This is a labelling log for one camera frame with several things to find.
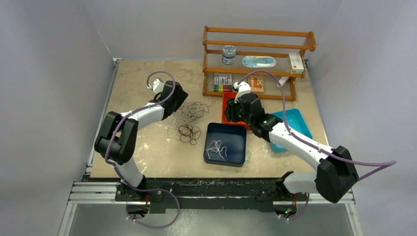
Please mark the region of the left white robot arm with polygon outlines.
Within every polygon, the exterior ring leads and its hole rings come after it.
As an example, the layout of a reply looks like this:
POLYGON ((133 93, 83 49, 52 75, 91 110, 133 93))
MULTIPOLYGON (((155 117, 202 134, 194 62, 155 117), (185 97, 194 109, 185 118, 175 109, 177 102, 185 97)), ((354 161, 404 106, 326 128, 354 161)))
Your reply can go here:
POLYGON ((174 81, 155 79, 152 89, 155 97, 145 106, 126 113, 108 112, 94 142, 94 150, 112 165, 134 201, 147 194, 146 177, 133 158, 138 131, 172 115, 188 97, 174 81))

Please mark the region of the dark blue plastic bin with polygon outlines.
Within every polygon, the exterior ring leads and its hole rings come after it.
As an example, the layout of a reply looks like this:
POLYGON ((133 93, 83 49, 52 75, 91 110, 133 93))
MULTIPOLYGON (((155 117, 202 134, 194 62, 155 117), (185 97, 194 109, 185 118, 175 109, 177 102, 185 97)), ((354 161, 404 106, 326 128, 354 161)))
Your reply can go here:
POLYGON ((246 161, 247 130, 240 125, 211 122, 207 126, 203 159, 208 164, 242 167, 246 161))

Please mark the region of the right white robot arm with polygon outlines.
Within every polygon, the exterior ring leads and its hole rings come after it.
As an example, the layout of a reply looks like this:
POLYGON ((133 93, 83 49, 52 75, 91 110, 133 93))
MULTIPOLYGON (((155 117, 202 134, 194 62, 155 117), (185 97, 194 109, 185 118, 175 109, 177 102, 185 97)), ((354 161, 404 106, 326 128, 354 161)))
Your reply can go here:
POLYGON ((224 115, 228 122, 244 122, 253 134, 269 143, 282 146, 314 168, 311 173, 287 172, 277 182, 276 193, 282 200, 296 193, 318 193, 337 203, 358 182, 359 177, 349 151, 318 143, 264 111, 254 93, 226 101, 224 115))

